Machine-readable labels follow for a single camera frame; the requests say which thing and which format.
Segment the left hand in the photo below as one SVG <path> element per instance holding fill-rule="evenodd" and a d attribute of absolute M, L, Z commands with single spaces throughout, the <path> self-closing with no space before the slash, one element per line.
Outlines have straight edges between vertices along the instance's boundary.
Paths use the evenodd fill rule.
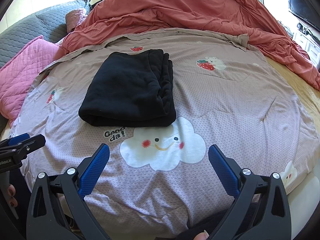
<path fill-rule="evenodd" d="M 16 190 L 13 185 L 11 185 L 11 184 L 9 185 L 9 187 L 7 189 L 7 193 L 9 196 L 8 204 L 11 207 L 16 207 L 18 205 L 18 203 L 17 203 L 17 200 L 15 199 Z"/>

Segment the right hand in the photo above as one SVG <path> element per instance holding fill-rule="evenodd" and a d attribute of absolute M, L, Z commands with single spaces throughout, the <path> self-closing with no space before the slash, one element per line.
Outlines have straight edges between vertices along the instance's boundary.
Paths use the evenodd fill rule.
<path fill-rule="evenodd" d="M 195 236 L 194 240 L 207 240 L 209 234 L 206 230 Z"/>

